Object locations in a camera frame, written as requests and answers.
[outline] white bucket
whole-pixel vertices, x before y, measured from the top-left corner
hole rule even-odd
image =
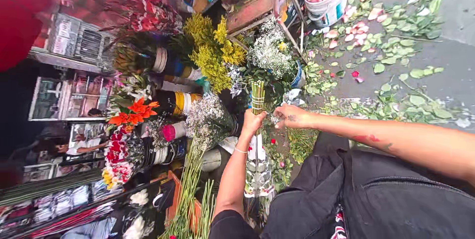
[[[310,2],[305,0],[308,17],[318,28],[335,24],[345,13],[348,0],[324,0]]]
[[[165,48],[157,47],[157,55],[155,57],[155,64],[152,69],[155,72],[163,72],[167,64],[167,50]]]

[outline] yellow flower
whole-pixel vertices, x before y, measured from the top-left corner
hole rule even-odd
[[[285,49],[287,49],[287,44],[285,42],[281,42],[279,44],[279,50],[285,51]]]

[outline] person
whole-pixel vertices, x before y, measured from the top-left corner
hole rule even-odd
[[[89,109],[89,111],[87,111],[87,116],[100,117],[102,116],[102,111],[99,109]]]
[[[247,148],[266,113],[248,109],[223,172],[210,239],[466,238],[475,234],[475,135],[350,119],[284,104],[276,128],[317,129],[312,154],[272,200],[258,236],[243,219]],[[349,139],[369,147],[350,148]]]
[[[75,140],[76,142],[73,147],[68,147],[68,145],[57,145],[58,152],[69,155],[79,155],[105,147],[109,143],[108,141],[101,143],[102,138],[100,137],[86,140],[86,137],[82,133],[78,133]]]

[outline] human hand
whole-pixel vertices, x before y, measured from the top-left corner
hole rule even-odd
[[[256,133],[258,128],[261,126],[265,115],[267,115],[267,112],[265,111],[259,115],[254,115],[252,109],[247,109],[246,113],[244,113],[244,124],[242,126],[241,135],[252,137],[252,135]]]
[[[280,119],[276,124],[276,128],[289,127],[294,129],[305,129],[311,127],[310,113],[299,107],[284,103],[281,107],[276,108],[274,116]]]

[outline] concrete ground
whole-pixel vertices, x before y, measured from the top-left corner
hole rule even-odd
[[[403,4],[408,0],[372,0],[373,4],[383,2],[386,5]],[[426,66],[442,66],[445,70],[442,73],[434,74],[422,79],[409,78],[407,83],[413,87],[424,87],[427,94],[433,99],[441,99],[449,102],[449,105],[462,106],[470,109],[475,114],[475,0],[443,0],[439,15],[443,18],[442,36],[438,41],[443,42],[419,42],[422,51],[410,58],[407,67],[395,64],[386,66],[386,70],[375,75],[372,69],[372,62],[360,64],[358,70],[360,76],[365,79],[358,84],[347,71],[346,76],[340,82],[332,94],[338,98],[344,97],[366,97],[375,98],[374,91],[388,82],[393,75],[408,73],[413,68],[425,68]],[[379,23],[371,21],[369,33],[378,33],[382,30]],[[338,61],[341,66],[355,60],[353,53],[344,52],[344,56],[338,59],[329,58],[322,63],[325,68],[333,72],[338,71],[336,67],[328,64]],[[365,54],[368,60],[375,58],[379,53]],[[310,97],[310,101],[318,101],[319,97]],[[447,127],[465,130],[475,133],[475,124],[468,128],[460,128],[455,124],[448,124]],[[292,180],[300,171],[300,166],[295,166],[292,172]]]

